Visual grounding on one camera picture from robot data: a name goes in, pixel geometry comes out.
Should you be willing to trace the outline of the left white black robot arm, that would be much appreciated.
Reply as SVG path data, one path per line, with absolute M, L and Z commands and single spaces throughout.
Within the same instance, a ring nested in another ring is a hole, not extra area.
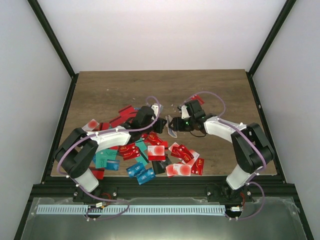
M 63 168 L 84 191 L 89 201 L 97 202 L 102 196 L 99 181 L 89 169 L 94 155 L 112 147 L 135 143 L 143 134 L 161 133 L 166 120 L 160 117 L 163 106 L 142 106 L 133 117 L 121 125 L 101 131 L 84 131 L 75 128 L 54 152 L 57 169 Z

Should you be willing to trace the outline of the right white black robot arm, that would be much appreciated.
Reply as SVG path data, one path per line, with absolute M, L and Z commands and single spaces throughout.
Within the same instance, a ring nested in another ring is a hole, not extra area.
M 240 188 L 248 184 L 275 158 L 275 150 L 257 123 L 244 124 L 223 120 L 219 115 L 206 114 L 198 100 L 190 100 L 179 107 L 181 116 L 168 122 L 175 132 L 200 131 L 232 143 L 237 162 L 226 177 L 223 198 L 229 202 L 240 196 Z

